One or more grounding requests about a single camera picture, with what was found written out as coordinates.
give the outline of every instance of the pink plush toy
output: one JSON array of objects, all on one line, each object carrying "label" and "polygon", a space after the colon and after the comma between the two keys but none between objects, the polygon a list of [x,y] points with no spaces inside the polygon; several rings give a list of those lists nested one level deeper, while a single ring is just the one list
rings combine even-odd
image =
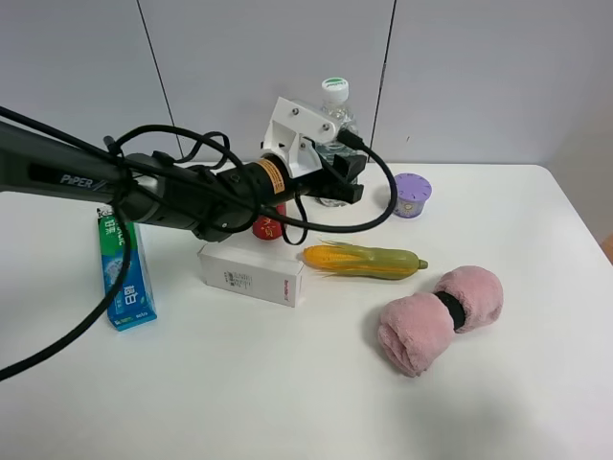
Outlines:
[{"label": "pink plush toy", "polygon": [[447,349],[454,333],[468,333],[498,319],[502,303],[496,275],[479,266],[461,266],[440,279],[434,294],[418,292],[387,304],[379,342],[404,374],[416,377]]}]

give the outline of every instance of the black cable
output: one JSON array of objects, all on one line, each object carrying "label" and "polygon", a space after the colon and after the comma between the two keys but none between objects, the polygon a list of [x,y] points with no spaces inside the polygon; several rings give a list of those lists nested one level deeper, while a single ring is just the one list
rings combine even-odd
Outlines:
[{"label": "black cable", "polygon": [[[128,133],[124,134],[122,137],[120,137],[119,139],[117,139],[116,144],[117,146],[120,148],[123,144],[125,144],[126,142],[142,135],[148,132],[167,132],[170,134],[177,134],[179,136],[183,136],[183,137],[187,137],[190,139],[195,140],[198,143],[202,143],[206,146],[209,146],[211,149],[217,150],[218,152],[220,152],[223,156],[226,156],[230,159],[230,161],[237,167],[238,171],[242,173],[242,176],[246,178],[247,181],[247,187],[249,188],[249,192],[251,192],[252,196],[252,204],[251,206],[248,206],[249,209],[251,210],[251,217],[244,222],[242,225],[239,225],[237,227],[220,227],[216,224],[213,223],[208,223],[208,225],[213,228],[216,231],[219,232],[225,232],[225,233],[239,233],[242,232],[244,230],[247,230],[249,228],[251,228],[251,226],[253,225],[253,223],[258,220],[258,217],[260,216],[260,208],[261,208],[261,201],[260,201],[260,192],[258,191],[258,188],[256,187],[256,183],[254,182],[253,178],[251,177],[251,175],[247,172],[247,169],[244,166],[244,163],[242,161],[240,161],[240,159],[229,149],[226,149],[224,146],[222,146],[220,143],[206,137],[203,136],[201,134],[198,134],[197,132],[191,131],[189,129],[185,129],[183,127],[178,127],[178,126],[169,126],[169,125],[143,125],[143,126],[139,126],[136,127],[134,129],[132,129],[131,131],[129,131]],[[217,192],[217,190],[215,190],[214,192],[212,192],[213,195],[219,195],[219,193]]]},{"label": "black cable", "polygon": [[385,174],[385,177],[387,178],[388,183],[390,185],[390,202],[385,208],[385,211],[383,211],[383,213],[381,213],[381,215],[378,218],[374,218],[373,220],[370,220],[368,222],[361,223],[358,225],[338,225],[336,226],[336,225],[323,225],[320,223],[312,223],[312,222],[302,222],[302,221],[296,220],[295,218],[289,218],[287,216],[283,216],[279,214],[278,212],[273,211],[272,209],[264,208],[261,210],[260,214],[268,218],[277,220],[281,223],[287,223],[289,225],[294,225],[295,227],[306,228],[308,230],[313,230],[316,232],[325,232],[325,233],[364,232],[366,230],[370,230],[371,228],[377,227],[380,223],[383,223],[394,212],[394,209],[396,208],[397,186],[396,186],[396,181],[394,180],[394,175],[392,174],[390,169],[387,167],[383,159],[379,155],[374,153],[370,148],[368,148],[364,144],[362,139],[360,139],[359,136],[356,136],[355,134],[351,133],[348,130],[341,129],[338,134],[337,140],[341,144],[344,144],[347,147],[349,147],[350,149],[361,150],[361,151],[364,151],[365,153],[368,153],[371,156],[371,158],[373,158],[375,163],[383,170],[383,173]]},{"label": "black cable", "polygon": [[[294,194],[294,201],[296,201],[296,207],[298,208],[298,212],[300,213],[302,222],[308,222],[307,210],[305,209],[305,205],[303,204],[303,201],[301,200],[300,194],[298,193],[298,191],[296,191],[296,193]],[[291,244],[292,246],[300,246],[307,239],[307,235],[308,235],[307,228],[303,228],[303,234],[300,237],[300,239],[296,242],[293,242],[287,236],[287,229],[285,227],[286,225],[282,223],[281,224],[281,236],[284,237],[284,242],[286,242],[287,244]]]},{"label": "black cable", "polygon": [[60,131],[59,129],[55,129],[54,127],[45,125],[44,123],[40,123],[37,120],[33,120],[32,118],[26,117],[25,115],[21,115],[20,113],[13,112],[12,110],[5,108],[1,105],[0,117],[12,120],[20,125],[23,125],[24,127],[30,127],[31,129],[42,132],[43,134],[47,134],[48,136],[54,137],[73,147],[77,147],[79,149],[87,151],[88,153],[91,153],[95,156],[103,157],[104,159],[110,156],[108,152],[103,149],[99,149],[98,147],[92,146],[85,141],[81,141],[81,139],[71,136],[64,131]]},{"label": "black cable", "polygon": [[[307,236],[307,230],[315,230],[315,231],[329,232],[329,233],[354,233],[354,232],[369,230],[371,228],[376,227],[377,225],[379,225],[379,223],[383,222],[387,217],[389,217],[394,211],[394,208],[396,207],[397,186],[396,186],[396,181],[394,180],[394,176],[392,175],[392,172],[389,170],[385,162],[376,153],[374,153],[370,148],[368,148],[363,143],[361,138],[359,138],[355,134],[345,129],[341,129],[341,131],[339,132],[337,136],[337,140],[353,150],[361,150],[361,151],[364,151],[365,153],[368,153],[374,159],[376,164],[383,170],[386,178],[388,179],[388,182],[390,185],[390,196],[391,197],[390,197],[390,202],[388,203],[387,208],[378,218],[375,218],[369,222],[359,224],[359,225],[331,226],[331,225],[323,225],[323,224],[308,222],[306,210],[298,195],[296,195],[296,203],[301,213],[301,218],[303,219],[302,221],[280,215],[279,213],[277,213],[275,210],[271,208],[262,207],[260,203],[260,197],[258,194],[258,190],[255,187],[255,183],[253,179],[251,178],[249,174],[246,173],[246,169],[244,168],[243,163],[230,151],[229,140],[227,140],[227,136],[221,133],[214,132],[214,133],[209,133],[205,135],[200,135],[193,131],[189,131],[187,129],[175,127],[175,126],[164,126],[164,125],[140,126],[136,129],[133,129],[128,134],[122,136],[116,142],[112,141],[112,139],[110,140],[109,148],[111,149],[111,151],[114,151],[115,155],[113,155],[110,152],[107,152],[95,146],[92,146],[58,129],[52,128],[50,126],[44,125],[35,120],[29,119],[28,117],[12,112],[11,110],[8,110],[2,106],[0,106],[0,116],[4,116],[5,118],[13,120],[14,122],[17,122],[26,127],[36,129],[40,132],[43,132],[47,135],[57,138],[58,140],[62,142],[65,142],[69,145],[79,148],[85,153],[98,156],[102,158],[104,161],[115,164],[120,171],[121,179],[117,184],[117,189],[113,197],[113,200],[111,201],[111,206],[113,208],[113,213],[115,214],[115,217],[118,221],[120,231],[124,235],[127,235],[127,238],[125,239],[126,244],[124,247],[122,268],[120,270],[120,273],[117,279],[115,280],[115,283],[112,285],[111,289],[106,293],[106,295],[103,297],[100,303],[85,317],[85,319],[83,319],[76,326],[76,328],[74,328],[67,335],[60,338],[59,340],[49,345],[45,349],[41,350],[40,352],[30,357],[27,357],[11,366],[1,369],[0,370],[0,381],[13,377],[27,369],[30,369],[36,364],[48,359],[49,357],[52,357],[56,353],[63,350],[70,343],[72,343],[77,338],[79,338],[85,331],[87,331],[92,326],[92,324],[94,324],[94,322],[96,322],[96,320],[104,313],[104,311],[108,309],[108,307],[112,303],[115,296],[119,293],[119,290],[125,280],[125,276],[129,269],[130,250],[131,250],[131,244],[132,244],[131,238],[129,237],[129,232],[127,231],[127,228],[125,226],[125,221],[122,217],[120,205],[121,205],[122,200],[125,198],[125,195],[127,194],[130,187],[133,187],[135,188],[135,190],[141,193],[144,193],[145,195],[148,195],[149,197],[151,197],[151,199],[154,199],[157,202],[164,204],[165,206],[172,207],[178,212],[186,214],[191,219],[195,219],[195,220],[200,219],[198,216],[188,212],[187,210],[178,208],[175,204],[166,202],[160,196],[153,194],[149,190],[136,184],[133,180],[133,176],[132,176],[133,172],[142,173],[142,174],[154,174],[154,175],[166,177],[169,180],[178,180],[184,184],[193,186],[200,191],[204,190],[205,192],[210,193],[212,196],[216,196],[217,198],[228,200],[239,206],[248,208],[252,211],[251,218],[247,222],[245,222],[243,225],[239,227],[234,227],[234,228],[219,227],[220,231],[225,231],[227,233],[235,233],[237,231],[246,230],[258,218],[258,214],[262,214],[263,216],[277,220],[281,223],[294,225],[294,226],[303,228],[305,232],[303,233],[303,236],[301,237],[300,241],[297,242],[296,244],[301,244],[302,242],[304,242]],[[245,177],[248,177],[247,183],[250,188],[250,191],[253,193],[253,202],[245,203],[242,199],[240,199],[239,196],[233,196],[233,195],[224,193],[220,190],[217,190],[217,189],[214,189],[208,186],[207,184],[203,184],[195,180],[186,179],[185,177],[179,177],[178,175],[173,174],[171,171],[168,171],[168,170],[164,170],[161,168],[155,168],[155,167],[144,165],[141,163],[132,162],[129,159],[124,158],[123,151],[121,149],[121,146],[123,144],[125,144],[129,140],[141,134],[144,134],[146,132],[154,132],[154,131],[169,132],[169,133],[173,133],[173,134],[177,134],[177,135],[181,135],[184,137],[194,139],[196,141],[196,145],[194,145],[194,148],[193,148],[193,151],[195,151],[193,155],[195,155],[197,153],[197,149],[201,147],[201,145],[198,145],[200,143],[200,144],[207,145],[211,147],[212,149],[219,151],[222,154],[222,160],[223,158],[229,158],[232,161],[232,163],[234,163],[237,166],[237,169],[241,171],[242,173],[244,173]],[[224,146],[222,146],[218,142],[213,141],[211,139],[211,137],[213,137],[214,135],[221,135],[224,141]],[[212,228],[215,228],[215,226],[212,225],[210,222],[207,222],[207,224],[211,226]],[[287,242],[290,242],[286,238],[285,232],[284,232],[284,239]]]},{"label": "black cable", "polygon": [[[226,136],[223,132],[211,131],[211,132],[207,132],[206,134],[202,134],[202,137],[206,137],[208,139],[211,139],[212,137],[220,137],[221,140],[223,141],[223,147],[226,148],[227,150],[230,149],[230,138]],[[204,144],[201,141],[196,141],[190,153],[188,153],[187,156],[184,156],[180,160],[176,160],[174,163],[180,164],[180,163],[187,163],[188,161],[192,161],[195,158],[195,156],[198,154],[198,151],[203,145]],[[219,168],[223,168],[223,166],[226,164],[226,161],[228,161],[228,157],[225,155],[222,155],[221,159],[214,166],[207,167],[207,169],[208,170],[218,170]]]},{"label": "black cable", "polygon": [[112,207],[113,214],[115,215],[115,219],[119,224],[119,229],[122,232],[122,235],[126,235],[125,245],[124,245],[124,257],[122,258],[122,268],[117,275],[117,279],[111,289],[106,293],[100,303],[83,319],[75,329],[69,332],[64,337],[55,341],[48,347],[42,349],[38,353],[33,354],[32,356],[26,357],[21,361],[15,362],[14,364],[5,367],[0,370],[0,381],[9,379],[17,374],[27,371],[31,367],[36,366],[36,364],[40,364],[41,362],[49,359],[53,355],[61,352],[64,348],[70,345],[72,342],[77,340],[85,331],[87,331],[98,318],[108,309],[108,307],[113,302],[115,296],[119,293],[122,288],[122,284],[125,281],[125,277],[127,275],[127,271],[130,267],[130,251],[132,249],[132,241],[130,238],[130,234],[127,231],[127,227],[125,226],[125,221],[122,218],[122,213],[120,211],[120,204],[123,196],[120,196],[123,192],[118,189],[118,193],[115,199],[113,199]]}]

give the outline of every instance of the white box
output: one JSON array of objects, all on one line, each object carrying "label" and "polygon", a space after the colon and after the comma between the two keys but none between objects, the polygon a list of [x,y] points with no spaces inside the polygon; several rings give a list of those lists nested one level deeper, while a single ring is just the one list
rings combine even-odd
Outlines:
[{"label": "white box", "polygon": [[296,307],[304,264],[260,252],[206,243],[198,253],[204,282],[238,294]]}]

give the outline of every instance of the robotic arm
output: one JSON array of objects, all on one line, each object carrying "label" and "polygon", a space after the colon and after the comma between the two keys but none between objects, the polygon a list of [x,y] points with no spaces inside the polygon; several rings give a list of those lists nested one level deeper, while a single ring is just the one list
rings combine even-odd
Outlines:
[{"label": "robotic arm", "polygon": [[[139,188],[130,190],[122,202],[121,212],[131,221],[191,230],[202,240],[220,242],[230,233],[219,228],[237,227],[252,215],[248,206],[220,196],[243,198],[248,204],[253,195],[250,182],[256,184],[264,206],[275,206],[296,195],[355,203],[362,197],[363,186],[351,182],[364,170],[366,156],[337,156],[334,164],[328,165],[313,148],[313,142],[332,142],[338,133],[338,122],[321,111],[279,98],[258,162],[213,173],[203,166],[178,167],[160,151],[152,156],[127,155],[127,165],[141,172],[136,182],[149,194],[143,194]],[[0,192],[108,203],[119,187],[122,174],[107,160],[102,154],[100,157],[87,154],[0,122]],[[208,190],[195,188],[196,182],[206,184]]]},{"label": "robotic arm", "polygon": [[[175,126],[141,126],[117,141],[105,138],[109,147],[109,151],[105,151],[1,106],[0,117],[62,141],[0,122],[0,192],[111,203],[123,232],[126,232],[125,220],[131,220],[191,230],[202,240],[221,242],[232,233],[249,228],[257,215],[262,214],[304,229],[354,233],[379,225],[396,207],[396,182],[385,162],[359,137],[304,103],[279,98],[261,145],[261,160],[246,165],[228,147],[211,140],[220,133],[201,136]],[[198,146],[206,144],[220,151],[223,158],[229,158],[236,167],[214,173],[214,168],[203,166],[180,168],[175,164],[180,160],[161,151],[155,151],[152,156],[123,155],[123,144],[151,131],[191,137]],[[294,198],[302,210],[299,200],[302,195],[342,199],[349,203],[362,197],[363,186],[351,182],[364,170],[366,156],[344,158],[337,155],[329,165],[320,160],[313,148],[314,142],[334,140],[368,153],[383,170],[391,197],[385,211],[369,222],[349,226],[328,226],[277,214],[273,206]],[[120,273],[100,303],[56,342],[0,369],[0,381],[60,352],[106,311],[129,268],[131,243],[130,239],[125,241]]]}]

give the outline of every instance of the white wall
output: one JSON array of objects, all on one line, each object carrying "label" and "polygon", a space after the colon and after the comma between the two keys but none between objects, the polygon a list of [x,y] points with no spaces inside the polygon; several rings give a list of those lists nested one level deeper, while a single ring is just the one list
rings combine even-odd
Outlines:
[{"label": "white wall", "polygon": [[[170,122],[135,1],[3,0],[0,104],[101,147]],[[177,153],[176,138],[126,146],[153,149]]]},{"label": "white wall", "polygon": [[549,160],[591,109],[611,19],[611,0],[398,0],[375,149],[406,162]]},{"label": "white wall", "polygon": [[594,237],[613,234],[613,47],[589,85],[589,104],[547,164]]},{"label": "white wall", "polygon": [[279,96],[320,104],[321,81],[341,76],[370,139],[393,0],[141,5],[178,126],[224,131],[241,159],[253,159]]}]

